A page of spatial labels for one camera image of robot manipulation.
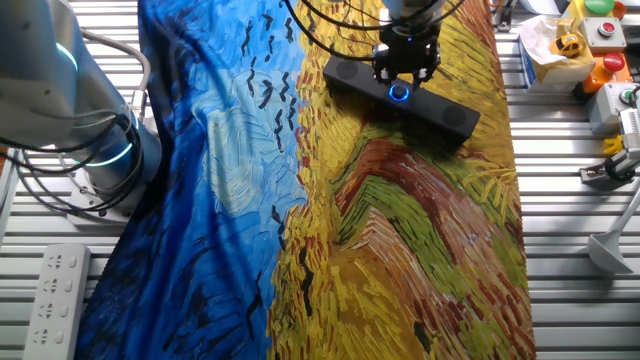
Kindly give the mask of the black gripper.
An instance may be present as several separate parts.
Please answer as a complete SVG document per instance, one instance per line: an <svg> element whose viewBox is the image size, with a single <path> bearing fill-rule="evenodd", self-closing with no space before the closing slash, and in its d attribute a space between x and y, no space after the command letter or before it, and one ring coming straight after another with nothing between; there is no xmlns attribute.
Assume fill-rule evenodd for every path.
<svg viewBox="0 0 640 360"><path fill-rule="evenodd" d="M413 83L428 82L440 65L440 29L436 24L409 34L391 27L382 30L379 39L387 48L373 52L374 78L381 84L391 84L394 77L390 68L414 68Z"/></svg>

